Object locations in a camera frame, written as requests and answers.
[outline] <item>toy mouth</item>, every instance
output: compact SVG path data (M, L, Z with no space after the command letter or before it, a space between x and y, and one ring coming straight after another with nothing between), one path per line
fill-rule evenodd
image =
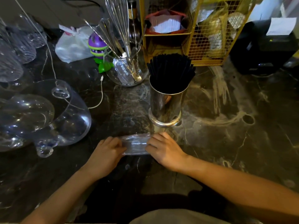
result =
M104 53L104 50L95 50L95 49L92 49L92 52L95 52L95 53Z

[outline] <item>toy head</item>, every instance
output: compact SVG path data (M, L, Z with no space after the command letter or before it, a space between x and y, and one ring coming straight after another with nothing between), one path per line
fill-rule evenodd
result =
M88 47L91 49L90 52L92 55L103 59L107 45L95 32L93 32L88 39Z

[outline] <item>black cable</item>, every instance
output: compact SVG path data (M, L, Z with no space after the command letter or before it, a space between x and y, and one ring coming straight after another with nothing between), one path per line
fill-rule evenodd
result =
M103 12L104 11L104 8L99 4L97 3L96 1L93 1L93 0L62 0L62 1L88 1L88 2L91 2L91 3L94 3L95 5L97 5ZM73 7L88 7L90 5L85 5L85 6L76 6L76 5L72 5Z

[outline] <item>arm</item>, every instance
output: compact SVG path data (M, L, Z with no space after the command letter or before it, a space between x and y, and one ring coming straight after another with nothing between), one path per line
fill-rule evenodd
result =
M166 168L209 186L265 223L299 223L299 194L272 181L185 154L165 132L148 140L146 150Z
M21 224L65 223L81 194L96 180L107 176L116 167L125 150L118 138L109 137L100 141L87 163Z

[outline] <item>metal cup base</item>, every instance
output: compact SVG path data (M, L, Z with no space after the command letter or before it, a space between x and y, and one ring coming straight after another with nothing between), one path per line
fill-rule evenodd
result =
M151 120L151 122L153 124L155 124L156 126L158 127L163 127L163 128L168 128L168 127L173 127L175 125L177 125L180 121L181 121L181 118L182 118L182 112L180 111L180 113L178 114L177 118L172 120L171 122L160 122L159 120L157 120L153 114L152 114L152 110L151 108L149 108L149 119Z

